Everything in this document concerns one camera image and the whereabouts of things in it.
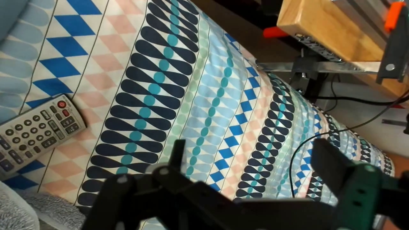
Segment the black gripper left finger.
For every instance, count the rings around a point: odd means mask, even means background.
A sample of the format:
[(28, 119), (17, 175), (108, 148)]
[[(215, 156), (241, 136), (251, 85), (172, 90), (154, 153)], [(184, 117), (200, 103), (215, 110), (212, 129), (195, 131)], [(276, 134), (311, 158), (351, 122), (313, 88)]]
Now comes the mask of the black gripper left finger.
[(238, 208), (204, 182), (181, 172), (184, 139), (176, 139), (167, 163), (145, 175), (108, 177), (81, 230), (137, 230), (155, 217), (167, 230), (233, 230)]

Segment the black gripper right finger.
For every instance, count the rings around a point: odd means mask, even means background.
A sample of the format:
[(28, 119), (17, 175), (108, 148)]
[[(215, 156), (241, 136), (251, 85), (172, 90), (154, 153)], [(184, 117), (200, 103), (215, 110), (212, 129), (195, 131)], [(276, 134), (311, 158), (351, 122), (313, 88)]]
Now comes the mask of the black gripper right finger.
[(389, 176), (370, 163), (348, 159), (323, 138), (313, 140), (310, 165), (337, 198), (330, 230), (370, 230), (376, 214), (409, 230), (406, 171)]

